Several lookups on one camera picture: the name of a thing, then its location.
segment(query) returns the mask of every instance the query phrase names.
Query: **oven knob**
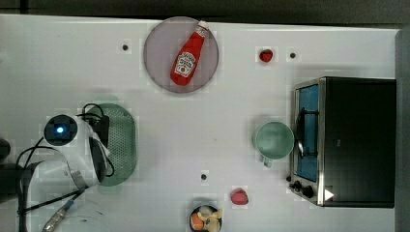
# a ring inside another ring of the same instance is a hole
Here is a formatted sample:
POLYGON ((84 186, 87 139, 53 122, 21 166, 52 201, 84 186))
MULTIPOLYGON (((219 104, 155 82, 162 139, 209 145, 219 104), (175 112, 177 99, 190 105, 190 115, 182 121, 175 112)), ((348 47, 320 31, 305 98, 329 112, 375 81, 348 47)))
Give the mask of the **oven knob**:
POLYGON ((303 187, 302 194, 307 198, 311 198, 313 196, 313 188, 311 188, 310 186, 303 187))
POLYGON ((296 192, 299 192, 302 188, 302 184, 299 181, 295 181, 295 183, 289 185, 292 189, 296 192))

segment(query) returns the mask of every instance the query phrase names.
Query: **green mug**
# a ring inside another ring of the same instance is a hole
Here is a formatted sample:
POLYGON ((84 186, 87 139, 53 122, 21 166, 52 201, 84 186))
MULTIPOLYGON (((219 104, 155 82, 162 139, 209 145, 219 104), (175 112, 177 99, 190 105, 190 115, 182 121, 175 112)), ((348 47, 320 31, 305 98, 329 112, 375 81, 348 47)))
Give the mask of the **green mug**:
POLYGON ((289 155, 294 144, 292 130, 280 122, 263 125, 253 136, 253 146, 262 155, 266 167, 272 167, 273 160, 289 155))

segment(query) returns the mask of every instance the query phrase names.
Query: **mug handle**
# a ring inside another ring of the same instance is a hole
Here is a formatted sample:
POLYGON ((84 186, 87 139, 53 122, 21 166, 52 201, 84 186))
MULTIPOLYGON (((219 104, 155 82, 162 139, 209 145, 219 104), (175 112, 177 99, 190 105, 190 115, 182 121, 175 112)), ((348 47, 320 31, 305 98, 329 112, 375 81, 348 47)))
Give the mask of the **mug handle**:
POLYGON ((263 164, 266 166, 266 167, 268 167, 268 168, 271 168, 272 167, 272 163, 273 163, 274 161, 272 160, 272 159, 268 159, 268 158, 266 158, 266 157, 264 157, 263 158, 263 164))

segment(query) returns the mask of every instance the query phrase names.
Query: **countertop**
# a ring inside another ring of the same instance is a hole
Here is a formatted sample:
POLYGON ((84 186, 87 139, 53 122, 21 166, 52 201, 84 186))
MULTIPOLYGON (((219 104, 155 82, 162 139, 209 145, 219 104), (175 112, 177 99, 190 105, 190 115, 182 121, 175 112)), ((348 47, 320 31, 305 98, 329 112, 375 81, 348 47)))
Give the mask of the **countertop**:
MULTIPOLYGON (((115 97, 137 121, 138 166, 125 183, 79 198, 101 207, 111 231, 189 231, 202 198, 224 209, 222 232, 394 231, 394 209, 320 208, 293 194, 289 157, 268 169, 250 139, 266 120, 292 127, 295 84, 325 75, 395 78, 396 30, 209 23, 220 48, 217 72, 204 88, 178 95, 157 86, 143 65, 145 39, 158 23, 0 14, 7 161, 36 143, 47 117, 115 97), (264 46, 276 52, 269 64, 257 59, 264 46), (247 189, 246 209, 229 200, 236 187, 247 189)), ((16 200, 0 205, 2 231, 15 231, 15 211, 16 200)))

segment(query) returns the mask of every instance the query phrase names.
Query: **toaster oven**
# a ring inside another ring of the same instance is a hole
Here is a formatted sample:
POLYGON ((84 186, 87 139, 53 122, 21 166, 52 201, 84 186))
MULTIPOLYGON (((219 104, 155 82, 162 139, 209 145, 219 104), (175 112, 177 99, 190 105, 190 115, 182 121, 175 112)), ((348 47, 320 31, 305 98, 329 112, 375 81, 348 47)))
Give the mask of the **toaster oven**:
POLYGON ((395 204, 395 80, 321 77, 294 89, 291 190, 324 207, 395 204))

